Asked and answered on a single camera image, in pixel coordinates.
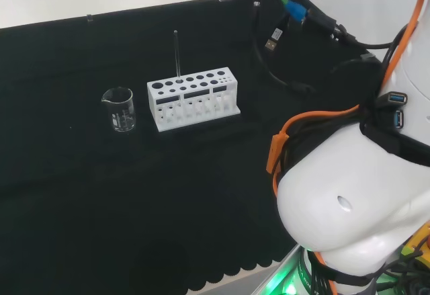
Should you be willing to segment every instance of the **orange clip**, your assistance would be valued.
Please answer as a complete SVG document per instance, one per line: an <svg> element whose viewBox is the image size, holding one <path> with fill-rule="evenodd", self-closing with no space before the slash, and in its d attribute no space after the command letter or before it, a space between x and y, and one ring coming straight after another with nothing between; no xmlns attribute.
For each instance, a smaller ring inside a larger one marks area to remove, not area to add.
<svg viewBox="0 0 430 295"><path fill-rule="evenodd" d="M279 134L273 136L270 144L269 157L267 158L266 171L270 174L273 173L275 169L275 164L282 152L282 147L284 147L285 142L288 139L288 135L285 132L280 132Z"/></svg>

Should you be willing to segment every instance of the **glass stirring rod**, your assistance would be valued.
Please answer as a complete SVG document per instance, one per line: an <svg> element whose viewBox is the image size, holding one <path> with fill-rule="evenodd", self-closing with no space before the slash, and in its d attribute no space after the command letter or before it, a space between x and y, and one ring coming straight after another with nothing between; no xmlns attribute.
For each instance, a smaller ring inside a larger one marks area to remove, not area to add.
<svg viewBox="0 0 430 295"><path fill-rule="evenodd" d="M179 39L177 35L177 30L173 32L173 35L175 37L176 74L177 74L177 79L181 80L181 64L179 63Z"/></svg>

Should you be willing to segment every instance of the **blue connector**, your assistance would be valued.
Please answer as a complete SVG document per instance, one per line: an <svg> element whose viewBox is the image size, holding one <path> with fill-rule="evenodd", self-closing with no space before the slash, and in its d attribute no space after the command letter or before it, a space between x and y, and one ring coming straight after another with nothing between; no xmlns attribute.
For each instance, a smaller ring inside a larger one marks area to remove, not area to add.
<svg viewBox="0 0 430 295"><path fill-rule="evenodd" d="M400 92L390 92L388 95L388 101L404 105L407 101L407 96Z"/></svg>
<svg viewBox="0 0 430 295"><path fill-rule="evenodd" d="M301 4L295 3L293 1L288 1L288 3L285 5L285 9L297 22L302 22L308 12L306 8L301 6Z"/></svg>
<svg viewBox="0 0 430 295"><path fill-rule="evenodd" d="M394 127L397 129L403 128L403 111L396 110L394 114Z"/></svg>

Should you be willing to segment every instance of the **black fabric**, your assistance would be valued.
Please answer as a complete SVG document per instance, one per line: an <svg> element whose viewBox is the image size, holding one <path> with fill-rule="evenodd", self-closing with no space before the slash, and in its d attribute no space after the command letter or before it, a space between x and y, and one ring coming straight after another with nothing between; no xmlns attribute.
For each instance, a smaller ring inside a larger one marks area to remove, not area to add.
<svg viewBox="0 0 430 295"><path fill-rule="evenodd" d="M282 11L263 0L262 45ZM0 32L0 293L185 294L288 253L271 136L299 112L349 108L375 74L323 80L363 51L285 34L269 63L318 88L304 101L255 65L250 27L250 3L203 0ZM230 67L240 116L157 132L146 83L175 74L174 30L183 74ZM119 85L134 92L130 134L100 104Z"/></svg>

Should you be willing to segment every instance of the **glass beaker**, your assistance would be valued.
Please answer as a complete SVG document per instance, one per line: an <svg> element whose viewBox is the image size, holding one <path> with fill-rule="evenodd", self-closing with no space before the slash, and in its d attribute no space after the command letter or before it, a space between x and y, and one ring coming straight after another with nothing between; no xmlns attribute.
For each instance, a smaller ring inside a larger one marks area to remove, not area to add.
<svg viewBox="0 0 430 295"><path fill-rule="evenodd" d="M112 88L107 90L101 102L105 104L112 127L117 132L127 132L136 125L136 114L133 106L133 92L129 88Z"/></svg>

